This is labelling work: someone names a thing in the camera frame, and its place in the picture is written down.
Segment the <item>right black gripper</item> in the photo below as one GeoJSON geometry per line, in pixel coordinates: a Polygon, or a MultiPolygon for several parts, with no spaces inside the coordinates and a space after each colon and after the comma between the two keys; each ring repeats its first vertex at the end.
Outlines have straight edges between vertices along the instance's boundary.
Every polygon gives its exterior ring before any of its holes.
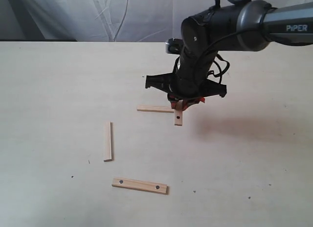
{"type": "Polygon", "coordinates": [[[145,88],[156,88],[167,93],[167,99],[171,108],[176,110],[180,100],[182,109],[186,110],[190,106],[200,102],[205,103],[205,97],[218,95],[225,97],[227,93],[226,85],[205,79],[200,85],[177,78],[174,73],[146,76],[145,88]]]}

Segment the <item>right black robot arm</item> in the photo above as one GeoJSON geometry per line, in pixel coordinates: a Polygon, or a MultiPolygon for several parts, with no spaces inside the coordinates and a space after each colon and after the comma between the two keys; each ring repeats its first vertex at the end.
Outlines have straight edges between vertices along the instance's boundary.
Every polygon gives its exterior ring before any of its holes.
{"type": "Polygon", "coordinates": [[[183,20],[181,37],[169,39],[166,51],[176,54],[173,71],[147,76],[146,88],[167,93],[172,108],[183,109],[206,97],[224,97],[226,85],[209,80],[222,59],[220,51],[260,51],[269,43],[306,46],[313,43],[313,5],[275,8],[263,0],[240,0],[211,7],[183,20]]]}

